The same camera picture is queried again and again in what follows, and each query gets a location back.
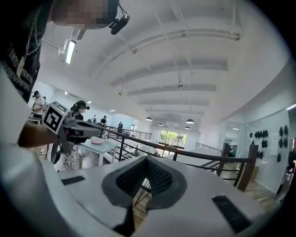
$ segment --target black metal railing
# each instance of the black metal railing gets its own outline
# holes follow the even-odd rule
[[[137,142],[138,144],[143,144],[143,145],[153,147],[155,149],[161,149],[161,150],[164,149],[164,146],[154,144],[154,143],[151,143],[151,142],[148,142],[145,140],[141,140],[136,137],[126,135],[124,133],[118,133],[114,129],[111,130],[111,129],[107,129],[107,128],[101,127],[101,126],[98,126],[98,127],[102,131],[105,132],[105,135],[107,136],[107,138],[113,139],[118,142],[117,148],[119,148],[120,150],[119,150],[119,152],[115,151],[116,154],[118,155],[118,157],[115,155],[115,158],[118,159],[118,161],[130,159],[132,157],[138,156],[139,152],[143,152],[143,153],[146,153],[151,156],[161,157],[161,156],[158,156],[156,154],[153,154],[151,152],[148,152],[148,151],[145,151],[145,150],[139,148],[138,145],[127,144],[125,142],[125,140],[131,140],[131,141]],[[132,152],[126,150],[127,147],[130,147]],[[228,181],[234,181],[233,185],[235,187],[238,185],[239,190],[245,191],[247,184],[249,183],[249,180],[251,178],[253,168],[255,166],[256,156],[257,156],[257,152],[258,152],[258,146],[257,145],[250,145],[248,158],[226,157],[228,147],[229,147],[229,144],[224,143],[223,150],[222,150],[222,156],[211,156],[211,155],[206,155],[206,154],[199,154],[199,153],[190,152],[190,151],[178,150],[176,148],[169,147],[169,146],[165,146],[165,149],[168,151],[174,152],[173,161],[179,162],[177,160],[178,155],[184,155],[184,156],[189,156],[189,157],[194,157],[194,158],[199,158],[199,159],[205,159],[205,160],[209,160],[209,162],[204,164],[203,166],[187,164],[187,163],[185,165],[193,166],[196,168],[202,168],[205,170],[209,170],[210,172],[216,171],[217,176],[221,176],[221,172],[232,172],[232,175],[237,174],[236,177],[233,177],[233,178],[229,177],[229,178],[223,178],[223,179],[228,180]],[[225,163],[240,163],[240,167],[239,168],[224,168]]]
[[[198,142],[196,142],[195,148],[207,148],[207,149],[222,151],[221,149],[218,149],[218,148],[215,148],[215,147],[211,147],[211,146],[208,146],[208,145],[205,145],[205,144],[201,144],[201,143],[198,143]]]
[[[118,136],[111,131],[121,133],[123,135],[129,136],[129,137],[134,137],[140,140],[150,140],[151,139],[151,133],[148,132],[142,132],[142,131],[134,131],[134,130],[129,130],[129,129],[119,129],[116,127],[110,127],[110,126],[105,126],[106,129],[110,130],[108,131],[107,135],[112,138],[121,138],[121,136]]]

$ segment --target black round object on wall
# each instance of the black round object on wall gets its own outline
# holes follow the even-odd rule
[[[283,139],[282,138],[279,140],[278,145],[279,145],[280,148],[283,147]]]
[[[285,137],[284,139],[284,147],[287,148],[288,147],[288,139]]]
[[[281,161],[281,153],[278,153],[278,155],[277,155],[277,162],[280,162]]]
[[[280,127],[280,128],[279,128],[279,135],[282,137],[282,136],[283,136],[283,134],[284,134],[284,132],[283,132],[283,128],[282,128],[282,127]]]
[[[285,133],[286,136],[288,135],[288,126],[287,125],[285,125],[284,133]]]

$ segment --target ceiling light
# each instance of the ceiling light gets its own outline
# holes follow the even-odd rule
[[[74,52],[74,48],[75,48],[76,42],[73,40],[69,41],[69,46],[68,46],[68,51],[67,51],[67,57],[66,57],[66,63],[70,64],[71,63],[71,58],[72,58],[72,54]]]
[[[194,124],[194,121],[190,118],[186,121],[187,124]]]
[[[296,104],[290,106],[289,108],[287,108],[287,110],[291,110],[291,109],[294,109],[296,107]]]

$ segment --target window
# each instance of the window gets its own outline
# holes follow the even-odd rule
[[[186,138],[187,134],[184,133],[161,130],[158,144],[165,147],[170,146],[179,150],[184,150]],[[159,149],[158,153],[160,154],[160,156],[168,156],[174,154],[174,152],[165,150],[165,148],[163,150]]]

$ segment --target ceiling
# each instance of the ceiling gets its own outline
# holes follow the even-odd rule
[[[83,80],[91,85],[121,92],[130,107],[138,109],[134,117],[143,119],[148,114],[153,125],[178,123],[178,129],[191,118],[195,121],[192,130],[198,131],[211,100],[243,49],[240,41],[247,11],[241,1],[120,2],[130,21],[117,35],[111,35],[108,27],[86,30],[77,41],[71,64],[66,65],[66,54],[58,56],[57,47],[64,46],[74,29],[50,25],[44,36],[47,51],[50,49],[51,57],[73,74],[84,72]],[[114,97],[117,110],[127,103],[120,98]]]

